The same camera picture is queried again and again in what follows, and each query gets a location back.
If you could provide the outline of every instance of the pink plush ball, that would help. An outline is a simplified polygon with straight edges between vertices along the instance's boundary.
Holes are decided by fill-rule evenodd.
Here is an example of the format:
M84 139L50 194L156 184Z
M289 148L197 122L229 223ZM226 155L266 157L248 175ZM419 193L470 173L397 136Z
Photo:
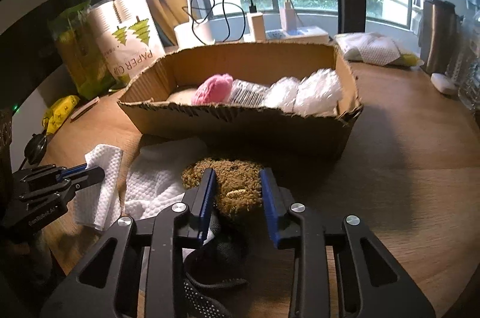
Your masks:
M229 74L215 74L201 84L191 98L192 105L221 103L232 90L233 78Z

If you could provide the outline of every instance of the power adapter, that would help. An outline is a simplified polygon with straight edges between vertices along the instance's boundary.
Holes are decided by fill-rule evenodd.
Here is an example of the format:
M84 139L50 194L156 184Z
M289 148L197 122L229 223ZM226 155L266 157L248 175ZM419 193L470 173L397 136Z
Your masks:
M267 35L265 34L265 23L263 22L262 12L247 13L248 27L250 29L250 36L256 42L265 41Z
M284 31L297 29L297 14L288 1L285 1L285 8L280 8L280 24Z

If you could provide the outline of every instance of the paper cup package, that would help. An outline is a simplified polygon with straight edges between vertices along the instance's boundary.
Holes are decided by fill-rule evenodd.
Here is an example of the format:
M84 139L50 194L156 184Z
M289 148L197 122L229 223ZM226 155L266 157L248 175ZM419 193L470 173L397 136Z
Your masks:
M106 0L95 5L89 22L106 65L119 85L165 56L146 0Z

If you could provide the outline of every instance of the metal screw cap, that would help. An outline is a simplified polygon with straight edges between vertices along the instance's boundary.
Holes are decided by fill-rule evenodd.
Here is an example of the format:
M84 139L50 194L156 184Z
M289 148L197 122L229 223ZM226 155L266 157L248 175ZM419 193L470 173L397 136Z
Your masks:
M172 205L173 212L183 212L187 209L187 205L185 203L175 203Z
M357 226L360 224L360 218L356 215L348 215L346 218L346 222L352 226Z
M290 206L290 209L293 212L304 212L305 211L305 206L302 203L293 203Z
M131 218L130 217L121 217L117 220L117 224L119 226L130 226L131 225Z

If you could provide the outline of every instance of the yellow packet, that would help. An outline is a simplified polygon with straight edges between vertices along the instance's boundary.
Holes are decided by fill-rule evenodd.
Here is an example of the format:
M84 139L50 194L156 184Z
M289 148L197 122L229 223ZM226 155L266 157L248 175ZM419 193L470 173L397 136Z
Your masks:
M46 134L54 134L57 132L79 101L80 98L78 96L62 97L46 110L42 120Z

